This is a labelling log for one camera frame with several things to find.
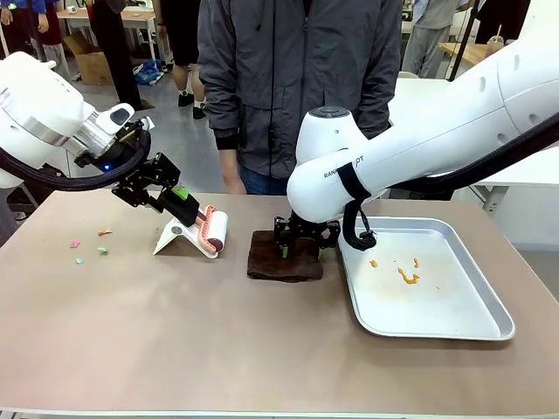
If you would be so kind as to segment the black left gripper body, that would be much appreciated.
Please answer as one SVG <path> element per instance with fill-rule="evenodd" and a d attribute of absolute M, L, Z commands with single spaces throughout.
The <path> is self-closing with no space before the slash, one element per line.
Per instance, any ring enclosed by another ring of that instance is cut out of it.
<path fill-rule="evenodd" d="M 156 161 L 145 161 L 136 171 L 120 181 L 121 189 L 132 191 L 144 190 L 157 181 Z"/>

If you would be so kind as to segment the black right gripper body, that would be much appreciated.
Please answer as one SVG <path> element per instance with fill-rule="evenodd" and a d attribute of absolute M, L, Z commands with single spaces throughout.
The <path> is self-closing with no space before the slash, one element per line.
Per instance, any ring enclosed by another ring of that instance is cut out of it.
<path fill-rule="evenodd" d="M 311 223 L 298 216 L 290 216 L 287 222 L 288 232 L 294 239 L 311 238 L 320 239 L 328 229 L 326 223 Z"/>

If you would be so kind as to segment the person's right hand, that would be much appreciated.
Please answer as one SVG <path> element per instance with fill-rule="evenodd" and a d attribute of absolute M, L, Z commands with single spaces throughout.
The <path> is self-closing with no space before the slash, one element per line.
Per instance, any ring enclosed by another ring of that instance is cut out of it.
<path fill-rule="evenodd" d="M 225 191 L 228 194 L 245 195 L 245 185 L 238 172 L 237 152 L 235 150 L 220 150 L 219 159 Z"/>

